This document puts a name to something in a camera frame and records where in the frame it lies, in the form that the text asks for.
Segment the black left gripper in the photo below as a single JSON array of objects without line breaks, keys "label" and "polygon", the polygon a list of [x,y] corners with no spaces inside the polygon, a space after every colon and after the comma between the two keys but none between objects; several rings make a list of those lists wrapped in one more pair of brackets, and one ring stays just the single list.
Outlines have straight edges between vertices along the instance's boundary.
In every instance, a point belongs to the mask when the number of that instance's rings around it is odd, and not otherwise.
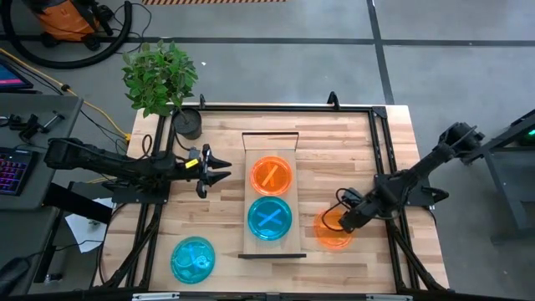
[{"label": "black left gripper", "polygon": [[188,153],[188,159],[186,160],[186,167],[197,167],[198,169],[198,182],[196,184],[196,193],[201,198],[206,198],[207,191],[206,186],[213,186],[220,180],[230,176],[230,171],[209,171],[208,166],[212,169],[221,169],[231,166],[231,162],[217,159],[213,155],[210,155],[210,146],[204,144],[202,150],[198,150],[196,147],[192,147]]}]

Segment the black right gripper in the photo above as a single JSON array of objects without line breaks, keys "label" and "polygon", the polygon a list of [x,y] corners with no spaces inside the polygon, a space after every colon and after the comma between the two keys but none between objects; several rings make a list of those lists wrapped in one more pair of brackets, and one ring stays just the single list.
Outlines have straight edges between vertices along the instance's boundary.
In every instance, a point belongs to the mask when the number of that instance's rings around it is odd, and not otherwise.
[{"label": "black right gripper", "polygon": [[339,225],[347,233],[352,233],[351,224],[366,224],[374,216],[374,203],[369,201],[353,202],[349,213],[344,213],[339,219]]}]

